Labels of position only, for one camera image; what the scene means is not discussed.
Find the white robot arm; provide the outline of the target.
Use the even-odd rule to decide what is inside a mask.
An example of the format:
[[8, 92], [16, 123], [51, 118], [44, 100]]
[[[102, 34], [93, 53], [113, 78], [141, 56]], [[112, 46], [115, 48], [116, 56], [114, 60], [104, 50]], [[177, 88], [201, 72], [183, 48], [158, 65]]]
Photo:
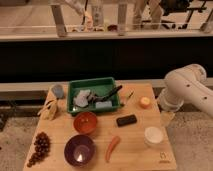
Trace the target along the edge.
[[190, 64], [168, 72], [164, 78], [165, 88], [157, 98], [164, 111], [178, 111], [189, 101], [202, 112], [213, 117], [213, 90], [203, 84], [207, 73], [203, 66]]

